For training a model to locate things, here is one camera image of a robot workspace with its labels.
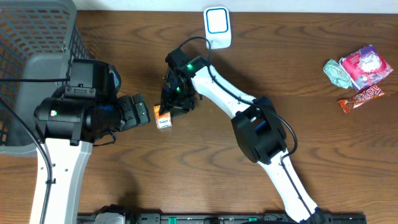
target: wood grain surface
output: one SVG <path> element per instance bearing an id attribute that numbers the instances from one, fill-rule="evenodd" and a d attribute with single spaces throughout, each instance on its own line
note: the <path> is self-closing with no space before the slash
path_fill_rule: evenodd
<path id="1" fill-rule="evenodd" d="M 164 58 L 188 37 L 204 35 L 195 12 L 78 13 L 90 54 L 116 66 L 121 92 L 159 103 Z M 373 44 L 398 68 L 398 16 L 231 13 L 233 41 L 213 65 L 242 91 L 268 96 L 297 133 L 295 170 L 320 208 L 364 213 L 368 223 L 398 220 L 398 75 L 379 86 L 386 97 L 344 114 L 337 100 L 356 94 L 331 84 L 322 68 Z M 205 45 L 184 47 L 192 57 Z M 209 99 L 158 130 L 152 122 L 93 149 L 80 212 L 116 203 L 165 213 L 264 213 L 284 204 L 260 166 L 236 145 L 229 118 Z M 0 223 L 28 223 L 35 158 L 0 157 Z"/>

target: teal cloth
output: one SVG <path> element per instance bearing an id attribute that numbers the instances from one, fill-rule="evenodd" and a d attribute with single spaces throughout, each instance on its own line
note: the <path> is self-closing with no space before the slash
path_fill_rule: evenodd
<path id="1" fill-rule="evenodd" d="M 349 75 L 340 67 L 335 60 L 329 60 L 323 67 L 323 71 L 328 75 L 330 81 L 343 88 L 352 87 Z"/>

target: basket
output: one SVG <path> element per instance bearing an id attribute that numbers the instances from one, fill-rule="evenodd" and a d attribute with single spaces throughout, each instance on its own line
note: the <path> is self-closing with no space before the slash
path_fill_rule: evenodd
<path id="1" fill-rule="evenodd" d="M 0 0 L 0 77 L 69 77 L 73 58 L 88 58 L 72 0 Z M 0 82 L 0 97 L 35 130 L 34 110 L 63 83 Z M 0 154 L 35 155 L 33 141 L 0 108 Z"/>

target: red and brown wrapper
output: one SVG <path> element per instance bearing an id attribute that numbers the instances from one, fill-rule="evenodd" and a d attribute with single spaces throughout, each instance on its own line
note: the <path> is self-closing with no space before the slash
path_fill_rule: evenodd
<path id="1" fill-rule="evenodd" d="M 382 95 L 384 95 L 384 92 L 377 85 L 373 85 L 362 91 L 361 93 L 358 93 L 351 99 L 339 100 L 338 103 L 345 113 L 349 113 L 350 110 L 361 106 L 371 99 L 379 98 Z"/>

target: pink snack package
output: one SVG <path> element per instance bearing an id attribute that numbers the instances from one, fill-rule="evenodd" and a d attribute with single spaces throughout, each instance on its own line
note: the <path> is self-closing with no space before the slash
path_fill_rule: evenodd
<path id="1" fill-rule="evenodd" d="M 388 76 L 393 69 L 372 45 L 340 59 L 356 91 L 368 88 Z"/>

